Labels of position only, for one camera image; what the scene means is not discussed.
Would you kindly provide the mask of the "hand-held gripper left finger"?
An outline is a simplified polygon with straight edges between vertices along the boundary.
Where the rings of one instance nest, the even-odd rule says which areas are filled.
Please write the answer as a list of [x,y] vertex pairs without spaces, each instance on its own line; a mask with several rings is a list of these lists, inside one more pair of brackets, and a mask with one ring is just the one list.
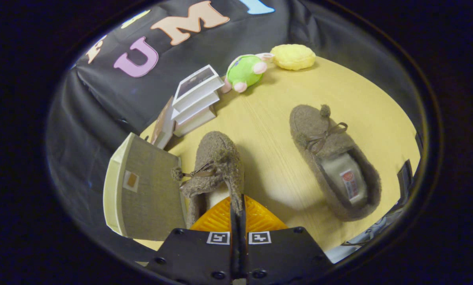
[[164,283],[230,285],[240,272],[240,219],[227,197],[198,220],[202,230],[175,228],[146,269]]

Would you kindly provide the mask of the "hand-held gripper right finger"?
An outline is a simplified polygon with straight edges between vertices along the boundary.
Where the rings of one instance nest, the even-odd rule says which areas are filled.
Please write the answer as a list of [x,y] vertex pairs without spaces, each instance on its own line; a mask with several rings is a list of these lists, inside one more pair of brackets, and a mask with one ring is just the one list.
[[311,285],[327,277],[334,264],[304,227],[289,228],[256,200],[243,200],[248,285]]

